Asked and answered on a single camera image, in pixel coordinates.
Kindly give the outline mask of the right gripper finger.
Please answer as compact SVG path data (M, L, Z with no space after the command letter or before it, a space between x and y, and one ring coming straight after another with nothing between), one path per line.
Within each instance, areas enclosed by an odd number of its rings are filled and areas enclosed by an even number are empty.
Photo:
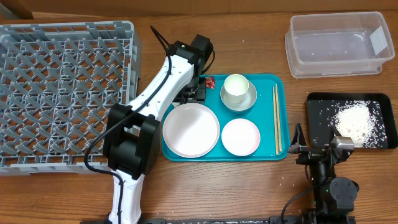
M289 152L301 152L302 148L306 148L307 143L304 138L300 123L295 125L294 137L289 147Z
M336 143L341 138L340 132L337 130L335 126L330 126L330 142Z

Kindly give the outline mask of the white paper cup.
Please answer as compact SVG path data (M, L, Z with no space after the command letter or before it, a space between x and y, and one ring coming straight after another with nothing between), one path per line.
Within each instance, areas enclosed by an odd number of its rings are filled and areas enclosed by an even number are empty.
M229 75L224 81L226 97L231 103L240 103L249 90L247 78L240 74Z

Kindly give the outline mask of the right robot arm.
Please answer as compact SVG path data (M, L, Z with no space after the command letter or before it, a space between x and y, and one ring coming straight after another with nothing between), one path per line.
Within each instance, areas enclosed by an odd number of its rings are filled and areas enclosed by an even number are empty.
M289 153L297 154L296 163L305 166L306 178L311 187L291 198L281 211L282 223L354 223L349 216L354 210L359 185L335 174L335 165L345 162L354 153L354 142L343 137L335 127L330 129L330 142L321 148L308 147L298 123ZM285 217L287 207L299 197L312 192L314 208L297 217Z

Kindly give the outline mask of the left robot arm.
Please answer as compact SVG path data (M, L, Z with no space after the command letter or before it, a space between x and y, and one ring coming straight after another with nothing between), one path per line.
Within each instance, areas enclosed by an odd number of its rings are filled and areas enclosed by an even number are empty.
M211 40L196 35L191 44L167 47L159 73L141 95L127 105L116 103L108 114L103 155L113 175L112 210L106 223L138 223L143 180L161 147L161 121L172 103L202 103L202 77L215 59Z

